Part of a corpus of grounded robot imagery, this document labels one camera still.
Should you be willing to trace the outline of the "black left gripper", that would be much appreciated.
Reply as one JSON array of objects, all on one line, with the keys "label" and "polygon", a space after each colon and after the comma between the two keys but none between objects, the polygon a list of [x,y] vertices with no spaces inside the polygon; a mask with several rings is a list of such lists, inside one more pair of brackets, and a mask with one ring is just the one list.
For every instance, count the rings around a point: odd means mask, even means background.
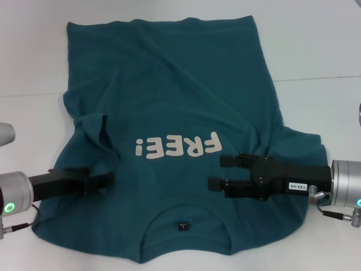
[{"label": "black left gripper", "polygon": [[94,193],[111,187],[113,172],[90,176],[89,168],[50,169],[48,173],[29,177],[34,192],[34,202],[71,193]]}]

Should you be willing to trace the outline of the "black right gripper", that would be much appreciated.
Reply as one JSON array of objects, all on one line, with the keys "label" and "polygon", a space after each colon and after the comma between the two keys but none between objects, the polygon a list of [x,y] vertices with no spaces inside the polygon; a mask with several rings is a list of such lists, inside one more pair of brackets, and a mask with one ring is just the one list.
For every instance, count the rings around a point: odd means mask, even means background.
[{"label": "black right gripper", "polygon": [[250,169],[252,181],[208,177],[208,190],[223,191],[225,198],[267,200],[280,194],[308,197],[310,186],[315,186],[318,192],[331,190],[331,169],[325,165],[290,164],[271,157],[243,153],[221,155],[219,165],[222,168]]}]

